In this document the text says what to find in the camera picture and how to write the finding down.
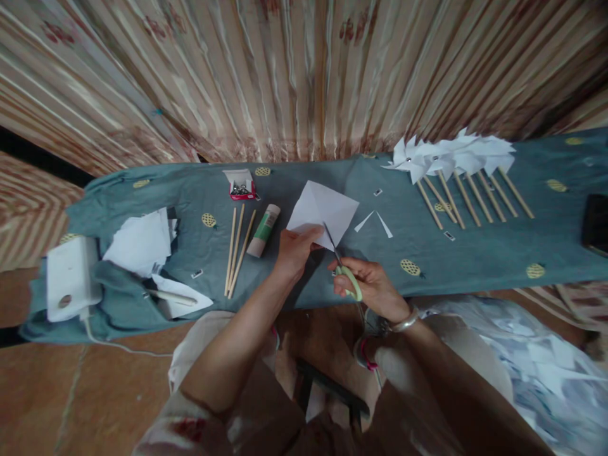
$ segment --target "scissor blade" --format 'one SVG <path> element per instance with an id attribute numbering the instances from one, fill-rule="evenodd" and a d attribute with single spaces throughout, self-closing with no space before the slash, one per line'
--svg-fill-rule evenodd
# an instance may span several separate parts
<path id="1" fill-rule="evenodd" d="M 325 222 L 323 222 L 323 226 L 325 227 L 325 232 L 327 233 L 327 237 L 329 238 L 329 242 L 331 243 L 331 246 L 334 248 L 334 255 L 336 255 L 336 259 L 338 260 L 338 264 L 340 266 L 342 266 L 342 259 L 340 258 L 340 254 L 338 253 L 338 249 L 336 248 L 336 245 L 334 244 L 334 240 L 331 238 L 331 234 L 329 233 L 329 229 L 327 228 L 327 225 Z"/>

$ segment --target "hand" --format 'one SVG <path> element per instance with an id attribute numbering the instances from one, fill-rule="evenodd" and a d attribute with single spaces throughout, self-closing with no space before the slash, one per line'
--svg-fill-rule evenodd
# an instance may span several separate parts
<path id="1" fill-rule="evenodd" d="M 304 265 L 311 251 L 322 248 L 314 242 L 321 237 L 325 229 L 322 226 L 310 228 L 303 234 L 293 231 L 281 231 L 279 258 L 274 265 L 275 271 L 281 276 L 297 282 L 304 274 Z"/>
<path id="2" fill-rule="evenodd" d="M 384 272 L 379 263 L 371 263 L 357 258 L 342 258 L 342 264 L 347 266 L 359 282 L 364 303 L 375 313 L 392 323 L 399 323 L 410 316 L 412 312 L 402 296 Z M 331 262 L 327 269 L 334 270 L 338 261 Z M 346 290 L 355 292 L 350 279 L 345 275 L 334 277 L 334 293 L 346 296 Z"/>

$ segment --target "white power bank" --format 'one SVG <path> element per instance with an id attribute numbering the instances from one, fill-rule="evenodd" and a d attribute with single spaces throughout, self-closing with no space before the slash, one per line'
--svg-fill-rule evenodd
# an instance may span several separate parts
<path id="1" fill-rule="evenodd" d="M 69 320 L 101 301 L 101 285 L 91 269 L 99 261 L 92 237 L 79 236 L 47 254 L 46 305 L 50 322 Z"/>

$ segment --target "scissors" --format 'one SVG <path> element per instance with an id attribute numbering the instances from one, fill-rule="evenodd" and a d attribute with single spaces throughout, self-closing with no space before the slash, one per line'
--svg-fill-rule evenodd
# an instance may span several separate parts
<path id="1" fill-rule="evenodd" d="M 363 293 L 361 293 L 361 287 L 359 286 L 359 283 L 357 282 L 357 279 L 355 278 L 352 271 L 342 264 L 342 259 L 340 258 L 338 249 L 336 248 L 336 245 L 334 244 L 334 240 L 331 238 L 331 234 L 329 233 L 329 229 L 327 228 L 327 225 L 325 224 L 325 222 L 323 222 L 323 226 L 325 227 L 325 232 L 327 233 L 329 242 L 331 243 L 331 246 L 334 248 L 334 255 L 336 255 L 336 259 L 338 260 L 338 266 L 336 267 L 336 273 L 344 274 L 345 276 L 347 276 L 350 279 L 350 281 L 353 283 L 353 287 L 355 288 L 355 294 L 353 294 L 350 290 L 345 290 L 346 294 L 348 296 L 354 297 L 354 299 L 357 302 L 360 302 L 363 299 Z"/>

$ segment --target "wrist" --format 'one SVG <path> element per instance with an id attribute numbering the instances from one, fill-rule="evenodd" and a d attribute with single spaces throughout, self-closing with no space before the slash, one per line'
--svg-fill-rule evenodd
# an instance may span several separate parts
<path id="1" fill-rule="evenodd" d="M 288 272 L 285 268 L 277 268 L 276 266 L 272 269 L 269 275 L 269 279 L 280 287 L 293 287 L 298 281 L 298 277 L 291 272 Z"/>
<path id="2" fill-rule="evenodd" d="M 386 315 L 383 315 L 391 324 L 407 320 L 412 315 L 412 309 L 401 296 L 395 297 L 390 306 L 387 306 Z"/>

